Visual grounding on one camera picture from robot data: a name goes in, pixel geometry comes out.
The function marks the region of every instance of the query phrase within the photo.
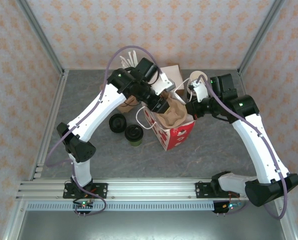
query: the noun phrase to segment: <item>cable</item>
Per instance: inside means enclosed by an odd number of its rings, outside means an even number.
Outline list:
[[[65,159],[65,160],[62,160],[62,161],[58,161],[56,163],[46,163],[47,161],[45,161],[45,165],[47,166],[47,168],[53,168],[53,167],[56,167],[58,165],[61,165],[61,164],[64,164],[64,163],[70,163],[71,162],[71,159]]]
[[[187,78],[187,79],[185,79],[183,82],[181,82],[180,85],[178,85],[178,86],[173,90],[173,92],[176,92],[176,90],[179,89],[179,87],[180,87],[182,84],[184,84],[186,81],[188,81],[188,80],[190,80],[190,78]]]
[[[130,105],[130,104],[127,104],[126,102],[124,102],[124,104],[125,104],[125,106],[122,106],[122,107],[126,107],[126,106],[132,106],[132,107],[135,107],[135,106],[138,106],[138,105],[140,105],[141,104],[141,102],[139,102],[139,103],[137,103],[137,104],[135,104],[135,105]]]
[[[99,100],[97,101],[97,103],[95,104],[95,106],[90,110],[90,112],[88,112],[80,121],[77,122],[76,126],[72,126],[71,129],[69,129],[69,131],[67,131],[57,142],[56,144],[51,148],[50,152],[47,154],[46,158],[45,158],[45,165],[49,166],[48,161],[51,157],[51,155],[53,154],[53,152],[55,151],[55,149],[59,146],[60,143],[62,143],[62,141],[70,134],[73,132],[73,130],[75,130],[87,117],[89,117],[95,110],[96,108],[99,106],[103,95],[104,95],[104,91],[105,91],[105,87],[106,87],[106,83],[107,83],[107,79],[108,79],[108,73],[109,73],[109,68],[110,65],[112,63],[112,61],[115,59],[116,56],[118,56],[118,54],[120,52],[122,52],[125,49],[139,49],[144,51],[146,54],[149,55],[149,57],[152,59],[152,61],[154,62],[154,64],[158,67],[157,62],[155,61],[154,57],[144,48],[140,47],[140,46],[135,46],[135,45],[129,45],[129,46],[124,46],[122,48],[120,48],[109,60],[107,67],[105,69],[105,74],[104,74],[104,80],[103,80],[103,89],[100,92],[100,96],[99,96]],[[63,161],[61,161],[60,163],[55,163],[52,164],[52,166],[57,166],[59,164],[63,163]]]
[[[153,84],[155,84],[157,82],[157,80],[159,79],[159,77],[160,77],[160,72],[158,71],[157,78],[155,79],[155,81],[153,83],[150,83],[149,85],[152,86]]]
[[[240,197],[239,197],[235,192],[231,192],[231,191],[229,191],[229,195],[230,195],[230,200],[229,200],[229,202],[231,202],[232,195],[234,195],[235,197],[238,198],[239,201],[241,201],[241,200],[240,200]]]
[[[263,134],[258,130],[257,127],[255,127],[253,124],[251,124],[250,122],[248,122],[246,119],[242,118],[241,116],[239,116],[238,114],[236,114],[235,112],[233,112],[232,110],[230,110],[223,102],[221,102],[221,100],[218,98],[218,96],[216,96],[216,94],[214,93],[212,87],[210,86],[210,83],[207,81],[207,79],[205,79],[205,77],[201,74],[198,78],[198,80],[200,79],[203,79],[204,83],[205,83],[205,86],[206,88],[208,89],[209,93],[214,97],[214,99],[218,102],[218,104],[223,108],[225,109],[228,113],[230,113],[231,115],[233,115],[234,117],[236,117],[237,119],[241,120],[242,122],[244,122],[245,124],[247,124],[248,126],[250,126],[257,134],[258,136],[262,139],[262,141],[264,142],[264,144],[266,145],[271,157],[272,157],[272,160],[273,160],[273,163],[274,163],[274,166],[279,174],[279,177],[281,179],[281,182],[282,182],[282,186],[283,186],[283,192],[284,192],[284,205],[283,205],[283,209],[282,209],[282,212],[279,216],[275,216],[265,205],[264,207],[266,208],[266,210],[268,211],[268,213],[274,217],[275,219],[282,219],[286,213],[286,210],[287,210],[287,205],[288,205],[288,189],[287,189],[287,184],[285,182],[285,179],[281,173],[281,169],[279,167],[279,164],[274,156],[274,153],[273,153],[273,150],[271,149],[271,146],[269,144],[269,142],[266,140],[266,138],[263,136]]]
[[[193,93],[192,93],[192,91],[191,91],[189,102],[192,100],[192,96],[193,96]]]
[[[142,108],[140,108],[138,111],[137,111],[137,114],[135,115],[135,119],[137,120],[137,122],[140,124],[140,126],[141,127],[143,127],[144,129],[151,129],[151,128],[153,128],[153,126],[154,126],[154,124],[156,124],[156,122],[154,121],[154,123],[150,126],[150,127],[146,127],[146,126],[144,126],[144,125],[142,125],[142,123],[140,123],[140,121],[139,121],[139,119],[138,119],[138,114],[139,114],[139,112],[142,110],[142,109],[144,109],[144,108],[146,108],[146,106],[143,106]]]

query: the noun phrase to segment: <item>brown paper bag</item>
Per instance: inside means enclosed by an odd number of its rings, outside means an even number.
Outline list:
[[[171,95],[171,98],[177,99],[182,105],[185,105],[185,102],[176,93],[170,92],[169,94]],[[156,113],[151,112],[147,108],[144,108],[143,111],[146,120],[150,127],[152,127],[152,131],[157,136],[165,151],[183,143],[189,136],[195,124],[193,117],[190,114],[187,114],[187,118],[180,126],[168,129],[162,126],[157,119]]]
[[[135,96],[130,96],[126,101],[124,101],[123,104],[119,105],[117,107],[117,109],[121,112],[121,113],[127,113],[129,112],[131,109],[133,109],[136,105],[138,105],[139,102],[138,100],[135,98]]]
[[[170,107],[165,113],[156,113],[156,118],[166,129],[177,128],[187,119],[188,113],[185,105],[166,92],[163,92],[162,96],[167,100]]]

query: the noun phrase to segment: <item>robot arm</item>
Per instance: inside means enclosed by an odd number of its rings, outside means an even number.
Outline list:
[[[96,149],[89,140],[97,127],[117,106],[133,95],[139,101],[146,103],[152,112],[164,113],[169,108],[167,101],[159,96],[164,89],[172,86],[165,73],[160,73],[159,80],[151,87],[148,82],[158,70],[156,65],[143,58],[136,68],[129,70],[130,72],[123,68],[114,70],[107,80],[102,99],[99,99],[99,94],[78,117],[68,124],[60,123],[57,126],[61,137],[75,127],[63,143],[74,162],[76,180],[82,187],[87,188],[92,182],[90,159]],[[97,108],[90,113],[97,102],[100,102]],[[84,117],[86,119],[78,126],[78,122]]]
[[[298,175],[290,174],[275,152],[264,130],[259,110],[253,98],[249,95],[238,97],[230,74],[212,77],[210,82],[217,97],[228,108],[261,131],[273,150],[288,191],[297,186]],[[203,117],[205,114],[211,114],[214,117],[217,115],[226,117],[243,140],[257,173],[256,177],[235,175],[228,171],[219,173],[212,177],[214,191],[232,191],[244,196],[247,195],[250,201],[258,207],[282,196],[281,178],[261,137],[246,123],[224,110],[213,97],[198,97],[199,92],[205,92],[206,87],[202,82],[193,81],[193,83],[190,86],[193,90],[196,88],[203,90],[196,91],[197,99],[186,104],[188,113],[193,115],[195,119]]]

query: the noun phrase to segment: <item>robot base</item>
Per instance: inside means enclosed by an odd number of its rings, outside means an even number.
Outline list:
[[[88,192],[91,192],[93,194],[99,195],[102,198],[107,197],[107,191],[108,191],[108,184],[106,183],[94,183],[90,182],[86,186],[83,187]],[[85,192],[81,191],[78,186],[75,184],[75,182],[71,178],[71,182],[66,183],[64,185],[63,190],[63,198],[65,199],[90,199],[94,198],[93,196],[87,195]]]
[[[230,192],[223,191],[223,190],[215,190],[213,187],[212,182],[197,182],[195,184],[195,193],[197,196],[197,199],[209,199],[209,198],[229,198]],[[240,197],[240,194],[236,192],[232,192],[231,195],[232,199],[237,199]]]

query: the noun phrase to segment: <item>gray floor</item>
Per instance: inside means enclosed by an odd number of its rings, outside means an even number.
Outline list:
[[[193,70],[183,70],[186,79]],[[239,95],[243,94],[236,70],[205,70],[209,77],[231,73]],[[98,95],[103,82],[103,70],[71,70],[64,89],[55,127],[68,123]],[[135,124],[137,109],[126,113],[128,124]],[[255,169],[242,140],[227,122],[211,116],[197,120],[188,139],[172,150],[164,151],[152,130],[144,130],[141,146],[134,148],[124,138],[109,129],[110,116],[95,131],[91,142],[97,148],[91,160],[93,178],[142,178],[142,177],[198,177],[209,178],[222,171],[254,176]],[[139,120],[147,124],[144,113]],[[50,146],[59,140],[54,129]],[[64,146],[54,152],[50,162],[67,158]],[[68,165],[55,168],[44,167],[43,178],[69,178],[71,168]]]
[[[250,204],[225,217],[211,211],[28,211],[19,240],[284,240],[280,221]]]

